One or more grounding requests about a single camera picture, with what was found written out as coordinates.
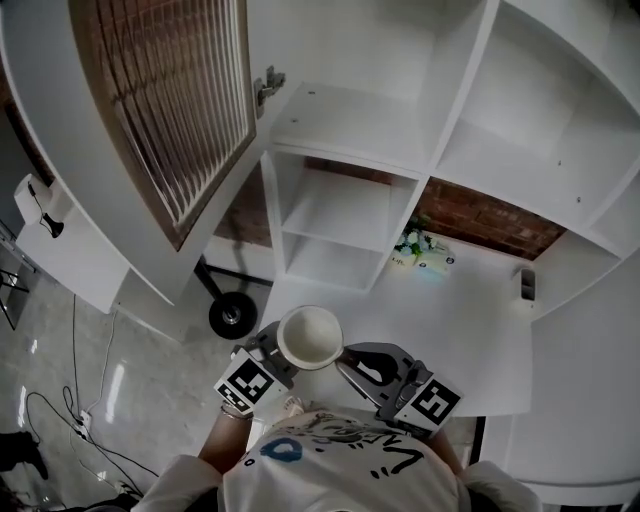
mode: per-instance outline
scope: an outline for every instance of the gray floor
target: gray floor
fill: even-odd
[[[240,282],[216,278],[223,290]],[[251,284],[248,293],[264,309],[269,288]],[[41,278],[34,285],[16,332],[0,317],[0,431],[28,430],[25,396],[44,394],[65,417],[62,388],[74,389],[72,360],[73,295]],[[76,309],[76,355],[80,403],[87,408],[99,397],[100,377],[113,315],[104,315],[81,299]],[[95,440],[161,472],[180,453],[196,453],[217,414],[220,399],[212,386],[229,362],[233,342],[217,338],[183,345],[141,327],[119,313],[105,375],[101,402],[92,410]],[[93,447],[76,436],[69,445],[69,428],[35,395],[29,412],[42,437],[41,451],[50,470],[43,482],[30,466],[5,473],[27,503],[86,506],[115,495],[109,482],[124,480]],[[447,426],[456,451],[468,456],[475,419],[454,420]],[[133,464],[118,462],[146,490],[155,478]]]

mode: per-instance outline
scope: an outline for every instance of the wrist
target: wrist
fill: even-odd
[[[253,413],[242,414],[238,409],[233,407],[228,402],[222,402],[220,406],[220,412],[227,416],[228,418],[238,420],[238,421],[251,421],[253,420]]]

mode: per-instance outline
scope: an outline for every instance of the small white container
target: small white container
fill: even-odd
[[[338,319],[318,306],[301,306],[289,311],[280,320],[276,336],[282,355],[302,370],[329,366],[344,348]]]
[[[536,274],[530,268],[518,270],[511,279],[511,301],[524,314],[531,314],[536,308]]]

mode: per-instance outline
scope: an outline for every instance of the door hinge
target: door hinge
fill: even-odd
[[[287,77],[284,73],[276,73],[273,66],[267,68],[267,85],[262,78],[257,78],[253,82],[253,94],[256,99],[256,117],[260,119],[264,114],[264,104],[267,98],[273,96],[280,89]]]

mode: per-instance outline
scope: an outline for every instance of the wheel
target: wheel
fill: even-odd
[[[251,297],[241,292],[228,292],[222,295],[227,314],[222,302],[216,300],[209,310],[209,325],[213,331],[227,340],[237,340],[249,334],[258,320],[258,308]]]

